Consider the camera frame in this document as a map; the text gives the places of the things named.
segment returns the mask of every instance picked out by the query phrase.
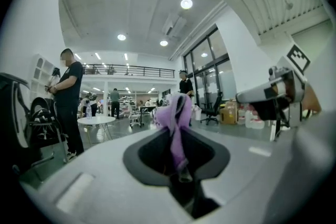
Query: light fixture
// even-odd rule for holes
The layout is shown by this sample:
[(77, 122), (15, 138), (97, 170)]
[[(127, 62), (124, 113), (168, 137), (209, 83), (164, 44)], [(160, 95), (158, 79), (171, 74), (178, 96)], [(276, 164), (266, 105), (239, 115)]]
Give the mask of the light fixture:
[(126, 36), (120, 34), (120, 35), (118, 35), (118, 39), (121, 40), (121, 41), (123, 41), (123, 40), (126, 39)]
[(193, 2), (191, 0), (182, 0), (181, 1), (181, 7), (183, 9), (189, 9), (193, 6)]
[(168, 45), (168, 42), (166, 40), (163, 40), (163, 41), (160, 42), (160, 45), (165, 47), (165, 46)]

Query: person in green shirt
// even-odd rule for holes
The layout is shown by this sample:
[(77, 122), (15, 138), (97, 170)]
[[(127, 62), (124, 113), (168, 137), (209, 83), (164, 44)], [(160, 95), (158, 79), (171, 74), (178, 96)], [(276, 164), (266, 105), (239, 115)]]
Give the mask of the person in green shirt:
[(118, 120), (120, 104), (119, 104), (119, 93), (116, 88), (114, 88), (113, 92), (111, 92), (110, 98), (111, 98), (111, 116), (114, 117), (114, 111), (117, 110), (116, 114), (117, 114), (117, 120)]

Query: black t-shirt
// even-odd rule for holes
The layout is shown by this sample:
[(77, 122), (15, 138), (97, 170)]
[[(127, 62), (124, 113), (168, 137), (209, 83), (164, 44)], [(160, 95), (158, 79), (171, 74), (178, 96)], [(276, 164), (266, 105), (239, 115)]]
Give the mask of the black t-shirt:
[(83, 77), (83, 66), (80, 62), (72, 63), (59, 82), (68, 79), (70, 76), (75, 76), (77, 80), (73, 86), (64, 90), (59, 90), (56, 93), (55, 98), (58, 106), (68, 106), (73, 105), (74, 103), (78, 104), (80, 85)]
[(180, 82), (180, 93), (187, 93), (193, 90), (193, 84), (190, 79), (181, 80)]

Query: cardboard box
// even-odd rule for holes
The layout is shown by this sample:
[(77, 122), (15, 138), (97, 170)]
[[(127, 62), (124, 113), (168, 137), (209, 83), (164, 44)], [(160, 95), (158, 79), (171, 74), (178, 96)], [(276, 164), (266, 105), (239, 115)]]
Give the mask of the cardboard box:
[(220, 109), (219, 114), (222, 124), (237, 124), (237, 102), (226, 102), (225, 108)]

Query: black pants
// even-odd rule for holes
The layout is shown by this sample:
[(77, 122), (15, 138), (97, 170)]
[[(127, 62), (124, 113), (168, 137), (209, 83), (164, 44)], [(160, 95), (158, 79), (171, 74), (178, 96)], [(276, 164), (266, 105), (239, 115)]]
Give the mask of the black pants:
[(74, 102), (73, 104), (67, 106), (58, 106), (56, 103), (56, 109), (57, 118), (62, 126), (62, 131), (64, 134), (68, 135), (68, 152), (76, 152), (77, 155), (83, 153), (83, 142), (80, 137), (77, 123), (78, 103)]
[[(96, 116), (96, 112), (97, 112), (97, 104), (92, 104), (91, 105), (91, 111), (92, 111), (92, 116), (95, 117)], [(83, 107), (83, 113), (84, 113), (84, 117), (86, 117), (86, 106)]]
[(117, 114), (117, 119), (119, 119), (119, 109), (120, 109), (120, 104), (118, 101), (113, 101), (112, 102), (112, 106), (111, 106), (111, 116), (114, 117), (114, 111), (116, 111), (116, 114)]

